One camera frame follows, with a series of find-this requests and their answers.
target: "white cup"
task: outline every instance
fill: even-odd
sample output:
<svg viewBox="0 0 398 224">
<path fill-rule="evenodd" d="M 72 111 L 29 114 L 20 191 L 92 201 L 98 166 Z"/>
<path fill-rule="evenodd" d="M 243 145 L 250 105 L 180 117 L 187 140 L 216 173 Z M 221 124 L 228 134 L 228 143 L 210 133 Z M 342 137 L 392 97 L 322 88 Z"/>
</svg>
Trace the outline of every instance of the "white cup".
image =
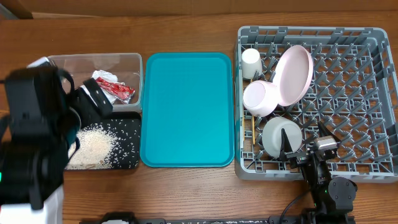
<svg viewBox="0 0 398 224">
<path fill-rule="evenodd" d="M 253 79 L 256 72 L 262 72 L 260 52 L 256 49 L 247 49 L 242 53 L 242 77 Z"/>
<path fill-rule="evenodd" d="M 243 106 L 253 116 L 271 114 L 279 102 L 278 87 L 273 83 L 257 80 L 243 91 Z"/>
</svg>

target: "red packet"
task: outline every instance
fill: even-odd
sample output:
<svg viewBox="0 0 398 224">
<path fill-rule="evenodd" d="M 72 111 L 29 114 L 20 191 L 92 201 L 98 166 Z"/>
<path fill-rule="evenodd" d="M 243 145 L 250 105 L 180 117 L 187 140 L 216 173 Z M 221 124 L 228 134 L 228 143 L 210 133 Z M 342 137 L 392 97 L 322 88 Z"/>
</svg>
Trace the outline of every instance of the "red packet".
<svg viewBox="0 0 398 224">
<path fill-rule="evenodd" d="M 135 92 L 135 90 L 133 88 L 130 88 L 130 87 L 120 84 L 120 83 L 108 82 L 101 77 L 98 77 L 96 79 L 96 82 L 102 89 L 104 89 L 108 93 L 114 95 L 117 99 L 119 99 L 123 103 L 129 103 L 131 97 L 133 96 L 133 94 Z"/>
</svg>

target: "dish rack grid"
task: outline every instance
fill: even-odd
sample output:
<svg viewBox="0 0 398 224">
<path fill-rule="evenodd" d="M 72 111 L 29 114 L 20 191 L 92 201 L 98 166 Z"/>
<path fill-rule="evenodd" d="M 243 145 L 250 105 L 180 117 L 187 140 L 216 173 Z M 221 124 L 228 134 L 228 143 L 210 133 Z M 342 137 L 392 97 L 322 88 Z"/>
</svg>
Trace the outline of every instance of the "dish rack grid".
<svg viewBox="0 0 398 224">
<path fill-rule="evenodd" d="M 262 73 L 253 80 L 272 81 L 275 66 L 291 46 L 301 45 L 312 55 L 314 69 L 306 95 L 289 107 L 278 106 L 266 117 L 253 117 L 243 107 L 241 54 L 248 48 L 260 52 Z M 283 116 L 303 132 L 299 151 L 318 137 L 317 121 L 341 139 L 338 157 L 328 162 L 333 177 L 356 182 L 398 180 L 397 78 L 387 34 L 378 28 L 244 26 L 235 50 L 236 116 L 235 172 L 240 179 L 297 180 L 290 169 L 264 154 L 262 129 L 267 120 Z"/>
</svg>

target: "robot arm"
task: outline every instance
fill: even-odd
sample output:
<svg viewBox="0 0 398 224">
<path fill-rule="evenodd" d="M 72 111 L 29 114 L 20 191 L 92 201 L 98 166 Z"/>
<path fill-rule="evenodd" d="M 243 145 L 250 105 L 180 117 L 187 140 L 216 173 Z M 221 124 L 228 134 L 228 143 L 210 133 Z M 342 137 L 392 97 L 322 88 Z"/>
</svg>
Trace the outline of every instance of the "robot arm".
<svg viewBox="0 0 398 224">
<path fill-rule="evenodd" d="M 301 170 L 315 205 L 315 209 L 303 210 L 300 222 L 355 223 L 347 213 L 354 209 L 353 201 L 358 188 L 346 178 L 332 178 L 326 163 L 337 156 L 340 140 L 321 122 L 318 123 L 318 130 L 320 137 L 314 140 L 312 147 L 303 152 L 292 152 L 285 131 L 282 130 L 281 133 L 280 158 L 282 161 L 289 161 L 292 169 Z"/>
<path fill-rule="evenodd" d="M 61 78 L 70 82 L 67 94 Z M 84 82 L 90 98 L 57 67 L 16 70 L 4 83 L 10 115 L 1 119 L 0 137 L 9 126 L 12 139 L 0 148 L 0 223 L 61 223 L 68 150 L 78 130 L 109 115 L 112 104 L 95 80 Z"/>
</svg>

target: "white bowl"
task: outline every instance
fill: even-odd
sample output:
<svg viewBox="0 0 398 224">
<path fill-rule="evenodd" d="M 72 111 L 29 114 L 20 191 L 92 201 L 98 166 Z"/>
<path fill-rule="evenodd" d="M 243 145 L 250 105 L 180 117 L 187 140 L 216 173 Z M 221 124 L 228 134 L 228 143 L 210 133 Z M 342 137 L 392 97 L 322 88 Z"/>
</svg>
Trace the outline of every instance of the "white bowl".
<svg viewBox="0 0 398 224">
<path fill-rule="evenodd" d="M 267 116 L 279 102 L 278 88 L 270 82 L 258 80 L 243 91 L 243 106 L 253 116 Z"/>
<path fill-rule="evenodd" d="M 279 158 L 280 145 L 282 144 L 282 128 L 285 129 L 292 151 L 296 152 L 302 143 L 302 132 L 300 127 L 283 117 L 270 119 L 262 130 L 262 145 L 267 154 Z"/>
</svg>

